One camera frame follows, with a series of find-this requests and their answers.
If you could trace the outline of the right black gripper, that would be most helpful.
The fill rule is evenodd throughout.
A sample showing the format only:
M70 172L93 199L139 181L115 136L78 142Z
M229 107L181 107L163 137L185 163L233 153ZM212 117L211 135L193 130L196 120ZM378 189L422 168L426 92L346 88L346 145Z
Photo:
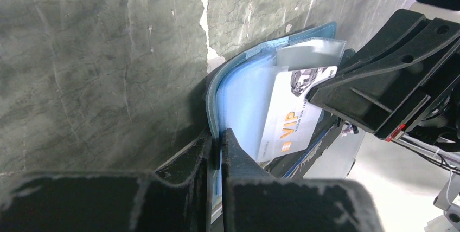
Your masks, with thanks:
M399 9L306 98L379 139L458 152L458 37L459 23Z

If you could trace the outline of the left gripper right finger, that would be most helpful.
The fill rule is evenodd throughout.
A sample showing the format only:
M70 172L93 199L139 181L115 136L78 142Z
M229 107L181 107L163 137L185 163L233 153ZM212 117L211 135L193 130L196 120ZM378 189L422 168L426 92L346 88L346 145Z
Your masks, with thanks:
M369 192L346 179L276 178L228 128L222 141L224 231L382 231Z

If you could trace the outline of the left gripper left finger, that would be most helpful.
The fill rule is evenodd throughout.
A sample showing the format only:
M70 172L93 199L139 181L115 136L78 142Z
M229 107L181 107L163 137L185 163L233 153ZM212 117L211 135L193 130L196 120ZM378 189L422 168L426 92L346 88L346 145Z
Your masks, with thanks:
M156 171L36 171L1 194L1 231L209 231L212 139Z

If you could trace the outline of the white VIP credit card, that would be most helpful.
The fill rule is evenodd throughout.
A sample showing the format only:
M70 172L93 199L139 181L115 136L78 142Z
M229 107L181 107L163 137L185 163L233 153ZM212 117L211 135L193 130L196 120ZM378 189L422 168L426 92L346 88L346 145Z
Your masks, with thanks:
M335 76L337 66L285 71L277 74L261 136L258 162L308 147L322 109L306 95L316 85Z

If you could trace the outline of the blue leather card holder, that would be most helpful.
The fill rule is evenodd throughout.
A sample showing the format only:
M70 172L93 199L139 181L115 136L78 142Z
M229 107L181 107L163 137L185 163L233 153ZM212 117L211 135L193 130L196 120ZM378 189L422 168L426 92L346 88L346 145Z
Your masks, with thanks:
M241 148L256 162L277 74L339 66L346 42L336 39L332 21L262 42L224 63L211 79L206 111L213 151L221 157L223 132L230 128Z

